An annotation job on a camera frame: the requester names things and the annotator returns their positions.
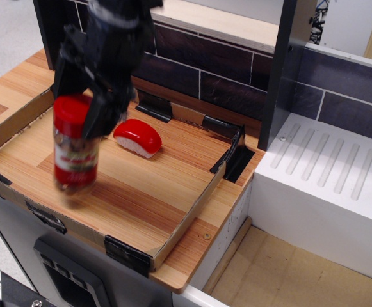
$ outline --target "cardboard edge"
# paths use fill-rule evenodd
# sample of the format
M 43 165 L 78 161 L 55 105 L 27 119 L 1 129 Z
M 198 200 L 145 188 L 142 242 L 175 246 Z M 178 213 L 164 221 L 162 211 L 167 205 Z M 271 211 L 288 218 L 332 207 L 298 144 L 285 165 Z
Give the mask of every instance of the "cardboard edge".
M 157 252 L 157 254 L 152 258 L 152 261 L 150 263 L 152 271 L 156 271 L 159 269 L 161 264 L 165 261 L 166 257 L 168 256 L 168 254 L 171 252 L 174 246 L 178 243 L 178 241 L 184 235 L 186 230 L 190 227 L 194 219 L 201 213 L 208 199 L 210 198 L 210 196 L 212 195 L 212 193 L 218 187 L 218 184 L 222 180 L 225 174 L 226 164 L 227 163 L 224 161 L 222 165 L 220 165 L 216 174 L 211 179 L 207 187 L 203 190 L 202 194 L 197 198 L 193 206 L 191 206 L 190 210 L 183 217 L 182 221 L 177 225 L 175 230 L 169 236 L 166 243 L 161 247 L 161 249 Z
M 53 93 L 48 88 L 0 123 L 0 147 L 47 111 L 53 105 L 53 101 Z
M 190 109 L 189 107 L 184 107 L 179 104 L 175 104 L 173 102 L 171 102 L 170 104 L 172 105 L 173 117 L 176 120 L 180 120 L 182 122 L 191 123 L 198 126 L 203 125 L 203 120 L 206 117 L 203 113 Z
M 56 218 L 58 218 L 66 228 L 67 233 L 70 233 L 72 236 L 79 240 L 83 240 L 89 243 L 92 247 L 97 248 L 100 251 L 106 252 L 104 246 L 104 236 L 96 232 L 95 230 L 81 224 L 59 212 L 46 207 L 40 203 L 33 201 L 27 196 L 22 195 L 20 192 L 17 192 L 15 189 L 12 189 L 9 185 L 6 185 L 0 181 L 0 197 L 4 200 L 8 200 L 20 208 L 34 214 L 27 206 L 27 203 L 34 206 L 35 208 L 42 210 Z

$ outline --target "white rice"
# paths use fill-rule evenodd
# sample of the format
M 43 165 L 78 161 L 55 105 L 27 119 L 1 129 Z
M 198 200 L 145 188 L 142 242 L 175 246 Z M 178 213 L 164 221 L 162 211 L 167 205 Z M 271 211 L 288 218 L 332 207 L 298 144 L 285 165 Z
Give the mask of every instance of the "white rice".
M 151 158 L 153 157 L 154 153 L 147 152 L 143 147 L 141 147 L 138 143 L 135 141 L 132 141 L 131 139 L 124 138 L 122 136 L 119 136 L 116 138 L 117 143 L 123 146 L 124 148 L 127 148 L 133 152 L 136 152 L 139 155 L 142 155 L 143 157 L 146 158 Z

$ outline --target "sushi toy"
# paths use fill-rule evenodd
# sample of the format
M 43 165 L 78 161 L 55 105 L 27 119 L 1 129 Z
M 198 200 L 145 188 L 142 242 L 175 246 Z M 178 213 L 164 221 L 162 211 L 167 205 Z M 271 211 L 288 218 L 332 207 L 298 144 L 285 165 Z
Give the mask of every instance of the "sushi toy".
M 161 148 L 158 132 L 149 124 L 129 119 L 115 129 L 113 137 L 122 147 L 150 159 Z

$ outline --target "white floor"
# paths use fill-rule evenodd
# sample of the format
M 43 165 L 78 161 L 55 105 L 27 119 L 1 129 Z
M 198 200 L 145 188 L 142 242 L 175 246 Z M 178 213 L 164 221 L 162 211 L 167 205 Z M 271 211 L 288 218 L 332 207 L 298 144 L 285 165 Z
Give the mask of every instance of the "white floor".
M 32 0 L 0 0 L 0 77 L 41 48 Z M 29 285 L 1 238 L 0 271 Z

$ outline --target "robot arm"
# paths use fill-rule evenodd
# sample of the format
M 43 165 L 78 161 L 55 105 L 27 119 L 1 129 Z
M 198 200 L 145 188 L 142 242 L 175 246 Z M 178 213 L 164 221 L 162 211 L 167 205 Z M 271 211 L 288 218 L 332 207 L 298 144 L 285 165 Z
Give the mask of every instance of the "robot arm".
M 83 138 L 108 135 L 133 97 L 131 73 L 153 35 L 150 9 L 162 0 L 91 0 L 86 33 L 66 26 L 56 63 L 54 96 L 93 91 Z

